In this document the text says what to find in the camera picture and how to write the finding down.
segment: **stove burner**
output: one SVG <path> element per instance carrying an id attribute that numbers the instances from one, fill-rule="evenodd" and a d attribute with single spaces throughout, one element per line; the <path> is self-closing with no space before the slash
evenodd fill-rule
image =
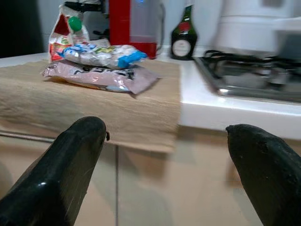
<path id="1" fill-rule="evenodd" d="M 301 102 L 301 62 L 278 56 L 258 58 L 217 50 L 206 51 L 195 61 L 222 95 Z"/>

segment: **green cap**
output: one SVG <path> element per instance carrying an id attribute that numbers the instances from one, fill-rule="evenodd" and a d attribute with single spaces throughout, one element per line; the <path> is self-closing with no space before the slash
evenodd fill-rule
<path id="1" fill-rule="evenodd" d="M 68 23 L 74 32 L 78 32 L 81 30 L 81 21 L 77 16 L 70 17 Z"/>

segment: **white appliance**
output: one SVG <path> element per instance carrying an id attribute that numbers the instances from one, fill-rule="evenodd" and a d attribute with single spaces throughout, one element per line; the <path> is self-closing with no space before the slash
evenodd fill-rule
<path id="1" fill-rule="evenodd" d="M 289 34 L 301 35 L 299 1 L 224 0 L 215 49 L 258 57 L 277 55 Z"/>

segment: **red appliance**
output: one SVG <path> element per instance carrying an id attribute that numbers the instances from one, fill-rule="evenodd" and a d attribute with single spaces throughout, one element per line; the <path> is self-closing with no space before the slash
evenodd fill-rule
<path id="1" fill-rule="evenodd" d="M 110 43 L 129 44 L 156 58 L 159 0 L 109 0 Z"/>

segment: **plastic bag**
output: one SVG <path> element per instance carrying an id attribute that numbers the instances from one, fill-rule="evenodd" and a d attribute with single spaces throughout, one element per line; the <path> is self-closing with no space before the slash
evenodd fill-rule
<path id="1" fill-rule="evenodd" d="M 136 65 L 129 69 L 112 70 L 80 65 L 68 60 L 50 63 L 42 75 L 84 87 L 133 94 L 143 92 L 159 78 L 158 74 Z"/>
<path id="2" fill-rule="evenodd" d="M 60 5 L 60 13 L 49 37 L 50 62 L 60 60 L 65 48 L 89 41 L 89 34 L 79 20 L 79 12 Z"/>
<path id="3" fill-rule="evenodd" d="M 145 53 L 130 45 L 103 47 L 88 42 L 67 47 L 59 55 L 75 63 L 111 69 L 128 68 L 132 63 L 147 57 Z"/>

